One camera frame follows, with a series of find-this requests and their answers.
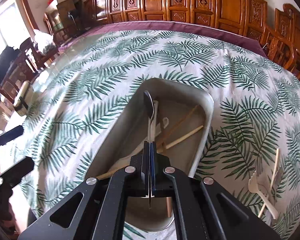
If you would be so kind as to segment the cream plastic fork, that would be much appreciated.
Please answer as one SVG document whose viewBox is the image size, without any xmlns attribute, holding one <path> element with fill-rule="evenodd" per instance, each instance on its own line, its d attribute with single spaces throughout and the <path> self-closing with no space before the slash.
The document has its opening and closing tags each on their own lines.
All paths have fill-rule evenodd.
<svg viewBox="0 0 300 240">
<path fill-rule="evenodd" d="M 265 207 L 268 209 L 268 211 L 270 212 L 271 216 L 273 219 L 278 219 L 279 217 L 279 213 L 278 211 L 275 209 L 275 207 L 273 206 L 273 204 L 271 204 L 271 202 L 269 201 L 269 199 L 262 193 L 262 191 L 258 188 L 258 182 L 257 182 L 257 172 L 254 171 L 253 175 L 250 177 L 249 181 L 248 181 L 248 190 L 251 193 L 256 193 L 259 195 L 259 197 L 263 200 L 263 206 L 258 214 L 258 217 L 261 218 L 263 211 L 265 209 Z"/>
</svg>

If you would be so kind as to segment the brown wooden chopstick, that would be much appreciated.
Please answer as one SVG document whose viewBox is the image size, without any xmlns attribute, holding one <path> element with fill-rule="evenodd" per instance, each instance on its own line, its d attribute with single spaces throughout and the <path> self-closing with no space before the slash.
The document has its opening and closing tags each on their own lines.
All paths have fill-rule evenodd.
<svg viewBox="0 0 300 240">
<path fill-rule="evenodd" d="M 198 105 L 194 106 L 187 114 L 185 114 L 178 122 L 167 132 L 164 131 L 163 137 L 161 137 L 158 141 L 156 141 L 156 146 L 161 146 L 166 140 L 181 126 L 181 124 L 189 118 L 195 110 L 198 108 Z"/>
</svg>

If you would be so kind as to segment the cream chopstick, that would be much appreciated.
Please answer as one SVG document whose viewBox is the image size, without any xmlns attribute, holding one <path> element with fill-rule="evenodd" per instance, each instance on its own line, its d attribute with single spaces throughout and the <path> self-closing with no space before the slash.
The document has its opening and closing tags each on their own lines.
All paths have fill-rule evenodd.
<svg viewBox="0 0 300 240">
<path fill-rule="evenodd" d="M 158 153 L 162 153 L 165 152 L 166 150 L 174 147 L 175 145 L 183 142 L 184 140 L 186 140 L 187 138 L 193 136 L 194 134 L 196 134 L 197 132 L 199 132 L 200 130 L 202 130 L 204 128 L 203 125 L 200 125 L 198 127 L 196 127 L 195 129 L 189 131 L 188 133 L 180 136 L 179 138 L 175 139 L 174 141 L 171 141 L 169 143 L 167 143 L 168 139 L 169 139 L 169 135 L 162 137 L 160 141 L 157 142 L 157 145 L 159 146 L 157 148 L 157 152 Z"/>
</svg>

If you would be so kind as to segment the small white plastic spoon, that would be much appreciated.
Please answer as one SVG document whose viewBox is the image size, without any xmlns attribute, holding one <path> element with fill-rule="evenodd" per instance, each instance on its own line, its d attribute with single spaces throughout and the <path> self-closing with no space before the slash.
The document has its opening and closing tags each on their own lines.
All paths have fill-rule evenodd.
<svg viewBox="0 0 300 240">
<path fill-rule="evenodd" d="M 157 138 L 164 129 L 166 129 L 169 125 L 169 118 L 161 117 L 159 112 L 159 102 L 157 100 L 154 101 L 155 106 L 155 114 L 156 114 L 156 127 L 155 127 L 155 137 Z"/>
</svg>

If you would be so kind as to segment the metal spoon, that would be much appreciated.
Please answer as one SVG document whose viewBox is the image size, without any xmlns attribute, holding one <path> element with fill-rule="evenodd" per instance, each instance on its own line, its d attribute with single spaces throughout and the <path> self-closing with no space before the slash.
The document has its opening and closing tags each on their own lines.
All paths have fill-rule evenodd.
<svg viewBox="0 0 300 240">
<path fill-rule="evenodd" d="M 151 208 L 152 203 L 152 152 L 153 152 L 153 141 L 155 135 L 155 128 L 153 128 L 153 120 L 155 117 L 155 107 L 153 99 L 149 93 L 149 91 L 145 90 L 143 93 L 143 103 L 149 118 L 148 122 L 148 202 L 149 208 Z"/>
</svg>

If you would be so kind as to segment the dark wooden chair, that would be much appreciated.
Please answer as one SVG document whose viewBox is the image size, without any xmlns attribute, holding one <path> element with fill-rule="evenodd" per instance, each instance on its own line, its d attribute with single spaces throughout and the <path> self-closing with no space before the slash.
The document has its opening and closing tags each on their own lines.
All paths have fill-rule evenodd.
<svg viewBox="0 0 300 240">
<path fill-rule="evenodd" d="M 31 81 L 46 68 L 45 63 L 53 60 L 58 54 L 58 48 L 54 44 L 47 46 L 47 52 L 41 53 L 38 44 L 31 38 L 27 38 L 21 43 L 18 49 L 7 46 L 0 54 L 0 96 L 3 95 L 7 100 L 13 102 L 13 96 L 8 95 L 4 89 L 6 84 L 13 89 L 19 90 L 17 81 Z"/>
</svg>

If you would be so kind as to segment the palm leaf tablecloth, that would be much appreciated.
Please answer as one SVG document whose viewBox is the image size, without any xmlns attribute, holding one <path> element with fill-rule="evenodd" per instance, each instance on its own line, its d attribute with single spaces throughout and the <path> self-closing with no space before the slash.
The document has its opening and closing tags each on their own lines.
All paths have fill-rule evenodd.
<svg viewBox="0 0 300 240">
<path fill-rule="evenodd" d="M 146 193 L 129 199 L 123 237 L 174 238 L 170 198 L 154 197 L 165 155 L 221 184 L 273 238 L 300 225 L 300 81 L 242 46 L 171 30 L 86 37 L 24 106 L 15 155 L 34 161 L 21 189 L 36 218 L 141 155 Z"/>
</svg>

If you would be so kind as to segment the grey metal tray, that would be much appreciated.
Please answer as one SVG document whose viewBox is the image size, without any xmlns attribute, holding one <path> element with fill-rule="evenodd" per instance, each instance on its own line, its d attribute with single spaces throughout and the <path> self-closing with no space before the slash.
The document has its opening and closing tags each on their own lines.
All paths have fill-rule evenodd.
<svg viewBox="0 0 300 240">
<path fill-rule="evenodd" d="M 203 90 L 163 79 L 149 79 L 137 89 L 94 157 L 88 176 L 95 176 L 98 180 L 108 179 L 119 169 L 128 166 L 133 156 L 143 152 L 144 143 L 148 142 L 149 122 L 143 103 L 145 90 L 149 91 L 153 102 L 159 102 L 160 116 L 167 117 L 170 121 L 157 138 L 153 136 L 155 146 L 156 141 L 163 137 L 164 131 L 170 130 L 179 119 L 198 105 L 195 112 L 169 137 L 167 143 L 200 125 L 204 128 L 160 153 L 169 158 L 172 167 L 182 170 L 190 178 L 194 177 L 210 128 L 213 99 Z M 174 224 L 171 198 L 152 198 L 149 208 L 148 196 L 129 197 L 125 223 L 145 231 L 168 228 Z"/>
</svg>

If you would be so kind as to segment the stacked cardboard boxes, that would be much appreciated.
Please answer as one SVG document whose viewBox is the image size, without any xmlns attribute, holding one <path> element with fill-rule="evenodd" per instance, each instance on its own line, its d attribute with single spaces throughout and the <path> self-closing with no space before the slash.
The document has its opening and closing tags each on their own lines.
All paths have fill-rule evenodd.
<svg viewBox="0 0 300 240">
<path fill-rule="evenodd" d="M 74 0 L 49 0 L 45 14 L 53 30 L 59 30 L 73 25 L 69 12 L 75 10 Z"/>
</svg>

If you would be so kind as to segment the purple bench cushion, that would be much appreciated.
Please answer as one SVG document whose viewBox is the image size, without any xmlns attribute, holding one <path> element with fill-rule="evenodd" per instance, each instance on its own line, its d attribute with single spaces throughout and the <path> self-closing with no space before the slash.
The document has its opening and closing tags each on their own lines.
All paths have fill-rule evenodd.
<svg viewBox="0 0 300 240">
<path fill-rule="evenodd" d="M 58 48 L 60 53 L 65 52 L 73 44 L 77 43 L 81 38 L 93 36 L 97 34 L 105 34 L 114 31 L 124 30 L 167 30 L 178 31 L 186 34 L 196 34 L 200 36 L 206 36 L 215 38 L 221 41 L 232 43 L 241 48 L 252 51 L 263 57 L 267 57 L 262 47 L 257 40 L 250 39 L 238 34 L 233 34 L 228 31 L 215 29 L 203 25 L 190 24 L 184 22 L 170 22 L 170 21 L 133 21 L 133 22 L 119 22 L 112 24 L 105 24 L 96 26 L 83 35 L 75 38 L 69 43 Z"/>
</svg>

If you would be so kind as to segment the carved wooden sofa bench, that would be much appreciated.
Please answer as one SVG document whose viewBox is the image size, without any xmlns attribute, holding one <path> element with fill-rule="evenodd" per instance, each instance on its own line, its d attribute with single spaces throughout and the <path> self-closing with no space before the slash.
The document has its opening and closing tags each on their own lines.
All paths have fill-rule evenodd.
<svg viewBox="0 0 300 240">
<path fill-rule="evenodd" d="M 289 16 L 279 16 L 277 28 L 271 28 L 265 0 L 86 0 L 83 8 L 99 24 L 174 21 L 228 31 L 257 41 L 267 57 L 285 69 L 297 66 Z"/>
</svg>

